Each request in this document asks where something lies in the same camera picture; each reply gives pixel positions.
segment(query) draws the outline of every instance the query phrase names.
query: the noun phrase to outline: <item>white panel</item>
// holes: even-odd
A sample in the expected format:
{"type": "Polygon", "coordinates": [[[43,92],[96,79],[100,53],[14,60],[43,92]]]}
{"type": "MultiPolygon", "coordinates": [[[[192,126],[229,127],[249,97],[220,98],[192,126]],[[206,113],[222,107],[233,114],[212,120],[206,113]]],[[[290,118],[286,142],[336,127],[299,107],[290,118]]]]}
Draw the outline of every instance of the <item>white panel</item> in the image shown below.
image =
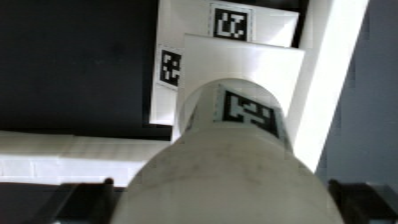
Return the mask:
{"type": "Polygon", "coordinates": [[[32,177],[34,168],[29,159],[20,160],[2,160],[4,176],[5,177],[32,177]]]}
{"type": "Polygon", "coordinates": [[[183,35],[194,34],[236,38],[254,43],[288,47],[293,39],[297,19],[297,12],[222,1],[160,0],[149,117],[149,122],[153,124],[172,125],[178,89],[176,74],[181,70],[183,35]],[[228,32],[226,29],[222,29],[224,19],[231,22],[231,29],[228,32]],[[169,55],[169,58],[165,58],[165,56],[162,56],[164,50],[171,52],[171,55],[178,55],[169,55]],[[169,73],[165,72],[164,75],[160,75],[164,69],[162,62],[176,63],[176,67],[167,67],[169,69],[165,69],[165,71],[169,70],[169,73]]]}
{"type": "Polygon", "coordinates": [[[368,0],[309,3],[300,77],[286,119],[295,155],[315,171],[340,100],[368,0]]]}
{"type": "Polygon", "coordinates": [[[0,132],[0,182],[125,187],[167,141],[0,132]]]}
{"type": "Polygon", "coordinates": [[[343,224],[316,176],[244,126],[183,135],[130,183],[112,224],[343,224]]]}
{"type": "Polygon", "coordinates": [[[302,58],[304,51],[299,49],[187,35],[176,111],[206,83],[236,78],[254,82],[270,91],[286,115],[302,58]]]}

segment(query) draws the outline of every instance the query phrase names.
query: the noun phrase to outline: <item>white surface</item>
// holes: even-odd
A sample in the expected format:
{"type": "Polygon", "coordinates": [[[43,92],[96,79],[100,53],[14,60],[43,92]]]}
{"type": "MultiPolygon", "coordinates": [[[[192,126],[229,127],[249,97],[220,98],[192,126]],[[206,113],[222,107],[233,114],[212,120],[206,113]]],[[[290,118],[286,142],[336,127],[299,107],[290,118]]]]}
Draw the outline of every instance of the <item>white surface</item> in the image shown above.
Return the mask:
{"type": "Polygon", "coordinates": [[[295,155],[315,171],[340,100],[368,0],[313,0],[302,32],[306,50],[286,119],[295,155]]]}
{"type": "Polygon", "coordinates": [[[236,78],[270,91],[286,115],[302,58],[304,51],[299,49],[187,35],[176,111],[204,84],[236,78]]]}
{"type": "Polygon", "coordinates": [[[112,224],[343,224],[324,184],[258,128],[185,134],[141,170],[112,224]]]}
{"type": "Polygon", "coordinates": [[[252,126],[251,121],[256,116],[245,113],[240,114],[245,117],[244,123],[220,122],[220,111],[224,111],[226,106],[222,99],[226,90],[238,94],[245,99],[252,100],[256,103],[272,108],[279,137],[276,137],[261,128],[260,130],[263,130],[267,135],[272,135],[272,138],[276,138],[277,142],[284,144],[284,148],[292,151],[292,146],[286,139],[284,116],[277,99],[267,89],[244,79],[217,80],[206,83],[206,85],[201,86],[199,90],[196,90],[183,103],[181,110],[176,114],[176,122],[172,126],[172,142],[180,138],[181,134],[190,131],[199,131],[203,129],[210,129],[212,127],[236,129],[242,128],[245,125],[252,126]]]}
{"type": "Polygon", "coordinates": [[[183,36],[212,36],[212,7],[251,11],[251,42],[288,47],[292,44],[299,13],[284,10],[208,0],[160,0],[156,60],[153,74],[151,117],[153,124],[172,125],[176,107],[176,88],[160,85],[158,51],[165,47],[183,52],[183,36]]]}
{"type": "Polygon", "coordinates": [[[169,142],[0,132],[0,182],[125,187],[169,142]]]}

